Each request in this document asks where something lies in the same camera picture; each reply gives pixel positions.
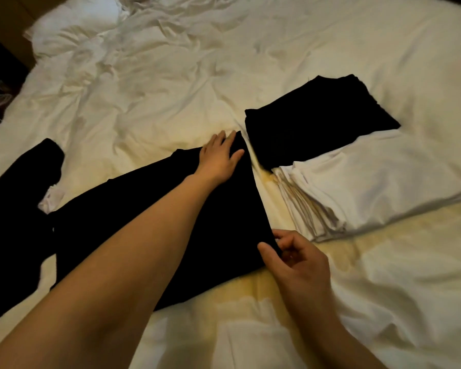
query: bed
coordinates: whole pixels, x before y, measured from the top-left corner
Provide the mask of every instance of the bed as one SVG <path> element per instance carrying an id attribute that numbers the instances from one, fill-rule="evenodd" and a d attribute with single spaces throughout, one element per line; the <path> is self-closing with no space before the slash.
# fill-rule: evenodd
<path id="1" fill-rule="evenodd" d="M 0 175 L 53 139 L 66 154 L 54 208 L 221 129 L 245 135 L 245 109 L 316 75 L 355 74 L 461 178 L 461 5 L 69 0 L 30 34 L 38 62 L 0 125 Z M 271 226 L 294 229 L 252 160 Z M 461 203 L 318 246 L 342 322 L 388 367 L 461 368 Z M 0 341 L 54 282 L 53 256 L 38 290 L 0 318 Z M 262 269 L 154 313 L 131 367 L 320 363 Z"/>

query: person's left arm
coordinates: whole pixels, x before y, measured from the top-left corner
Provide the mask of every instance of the person's left arm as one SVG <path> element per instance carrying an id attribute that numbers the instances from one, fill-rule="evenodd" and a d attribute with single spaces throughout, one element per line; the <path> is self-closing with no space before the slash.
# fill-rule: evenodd
<path id="1" fill-rule="evenodd" d="M 128 367 L 203 203 L 244 154 L 229 157 L 234 137 L 213 135 L 196 173 L 63 279 L 0 343 L 0 368 Z"/>

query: person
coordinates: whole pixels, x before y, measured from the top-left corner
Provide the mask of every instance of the person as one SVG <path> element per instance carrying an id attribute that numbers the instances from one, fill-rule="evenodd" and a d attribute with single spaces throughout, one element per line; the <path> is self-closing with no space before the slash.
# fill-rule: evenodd
<path id="1" fill-rule="evenodd" d="M 0 343 L 0 368 L 129 367 L 203 203 L 244 154 L 229 156 L 235 132 L 225 136 L 224 131 L 213 135 L 194 174 L 115 233 L 37 304 Z M 384 367 L 336 315 L 326 255 L 296 232 L 274 234 L 283 257 L 263 242 L 258 250 L 305 342 L 333 367 Z"/>

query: stack of white clothes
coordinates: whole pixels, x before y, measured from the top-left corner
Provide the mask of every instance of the stack of white clothes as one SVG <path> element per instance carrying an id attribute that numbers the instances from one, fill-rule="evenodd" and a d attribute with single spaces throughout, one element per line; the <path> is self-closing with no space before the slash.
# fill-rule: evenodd
<path id="1" fill-rule="evenodd" d="M 297 230 L 317 242 L 461 200 L 461 180 L 397 129 L 274 174 Z"/>

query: black garment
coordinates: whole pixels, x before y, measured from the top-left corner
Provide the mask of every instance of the black garment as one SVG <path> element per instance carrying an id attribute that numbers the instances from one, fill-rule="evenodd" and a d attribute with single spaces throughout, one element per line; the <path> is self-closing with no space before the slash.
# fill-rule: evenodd
<path id="1" fill-rule="evenodd" d="M 358 136 L 399 127 L 354 75 L 316 76 L 269 105 L 246 110 L 249 140 L 269 171 L 341 148 Z"/>
<path id="2" fill-rule="evenodd" d="M 52 226 L 38 204 L 60 180 L 63 158 L 45 139 L 0 177 L 0 316 L 37 289 L 41 263 L 55 253 Z"/>
<path id="3" fill-rule="evenodd" d="M 280 251 L 239 132 L 231 152 L 240 148 L 246 154 L 233 176 L 207 198 L 181 264 L 156 310 L 261 268 L 263 261 L 257 250 L 261 241 Z M 111 235 L 194 173 L 199 153 L 200 148 L 179 149 L 166 159 L 110 179 L 51 213 L 58 243 L 57 282 Z"/>

